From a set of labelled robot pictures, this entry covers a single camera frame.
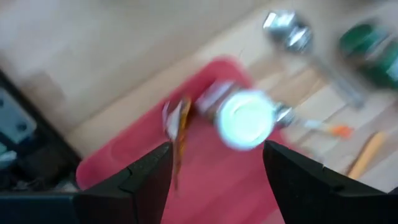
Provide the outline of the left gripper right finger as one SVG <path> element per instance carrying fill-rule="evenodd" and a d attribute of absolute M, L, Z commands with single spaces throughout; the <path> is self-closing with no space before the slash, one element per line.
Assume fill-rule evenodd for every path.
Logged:
<path fill-rule="evenodd" d="M 277 142 L 263 161 L 285 224 L 398 224 L 398 194 L 337 173 Z"/>

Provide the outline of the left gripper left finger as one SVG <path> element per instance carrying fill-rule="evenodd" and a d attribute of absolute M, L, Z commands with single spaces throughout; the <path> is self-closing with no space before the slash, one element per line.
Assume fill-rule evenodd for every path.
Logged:
<path fill-rule="evenodd" d="M 160 224 L 172 148 L 165 142 L 83 191 L 0 194 L 0 224 Z"/>

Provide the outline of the metal spoon yellow handle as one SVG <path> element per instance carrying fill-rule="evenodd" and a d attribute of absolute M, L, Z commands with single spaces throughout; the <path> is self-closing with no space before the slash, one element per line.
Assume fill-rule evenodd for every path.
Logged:
<path fill-rule="evenodd" d="M 348 172 L 349 178 L 356 180 L 361 177 L 369 163 L 385 143 L 386 139 L 387 134 L 384 132 L 376 132 L 368 139 L 358 158 Z"/>

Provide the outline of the iridescent spoon orange handle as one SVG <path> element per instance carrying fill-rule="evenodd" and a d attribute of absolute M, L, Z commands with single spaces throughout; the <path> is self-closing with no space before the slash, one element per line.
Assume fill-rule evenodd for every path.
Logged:
<path fill-rule="evenodd" d="M 302 126 L 307 129 L 322 132 L 330 136 L 349 139 L 354 131 L 353 128 L 346 125 L 330 124 L 324 121 L 306 119 L 295 114 L 292 107 L 277 103 L 274 109 L 275 124 L 278 127 L 286 128 L 290 125 Z"/>

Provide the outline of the brown seasoning packet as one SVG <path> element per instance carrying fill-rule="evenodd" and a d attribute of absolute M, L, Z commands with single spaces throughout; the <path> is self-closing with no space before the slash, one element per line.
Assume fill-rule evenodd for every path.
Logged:
<path fill-rule="evenodd" d="M 176 103 L 167 101 L 162 108 L 164 131 L 173 144 L 173 177 L 175 190 L 179 188 L 178 177 L 182 167 L 182 158 L 185 150 L 185 134 L 191 105 L 192 100 L 189 97 L 183 97 Z"/>

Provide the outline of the glass jar white lid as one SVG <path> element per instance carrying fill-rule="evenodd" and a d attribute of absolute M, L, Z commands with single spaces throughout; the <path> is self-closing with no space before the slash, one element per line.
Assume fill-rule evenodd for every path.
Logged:
<path fill-rule="evenodd" d="M 263 91 L 232 80 L 214 81 L 197 98 L 195 107 L 221 140 L 238 151 L 260 145 L 276 123 L 275 103 Z"/>

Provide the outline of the glass spice jar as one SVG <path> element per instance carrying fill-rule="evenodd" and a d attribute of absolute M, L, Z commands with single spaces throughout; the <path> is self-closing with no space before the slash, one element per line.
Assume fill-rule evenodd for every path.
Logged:
<path fill-rule="evenodd" d="M 343 60 L 378 88 L 398 91 L 398 35 L 369 21 L 356 24 L 339 39 Z"/>

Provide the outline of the pink plastic tray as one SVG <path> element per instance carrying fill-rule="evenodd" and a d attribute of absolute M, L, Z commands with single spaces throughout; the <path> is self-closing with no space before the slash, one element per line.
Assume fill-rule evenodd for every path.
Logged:
<path fill-rule="evenodd" d="M 160 101 L 77 168 L 82 189 L 98 186 L 166 142 Z M 168 185 L 163 224 L 261 223 L 277 209 L 266 177 L 262 146 L 238 152 L 222 143 L 204 117 L 193 114 L 187 130 L 179 188 Z"/>

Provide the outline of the all-metal silver spoon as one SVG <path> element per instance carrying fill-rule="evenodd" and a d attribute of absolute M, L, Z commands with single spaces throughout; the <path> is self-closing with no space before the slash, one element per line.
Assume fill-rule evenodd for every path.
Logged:
<path fill-rule="evenodd" d="M 353 108 L 364 106 L 364 96 L 335 66 L 315 51 L 314 32 L 309 23 L 295 11 L 268 12 L 262 29 L 278 48 L 294 55 L 306 56 L 326 77 L 337 93 Z"/>

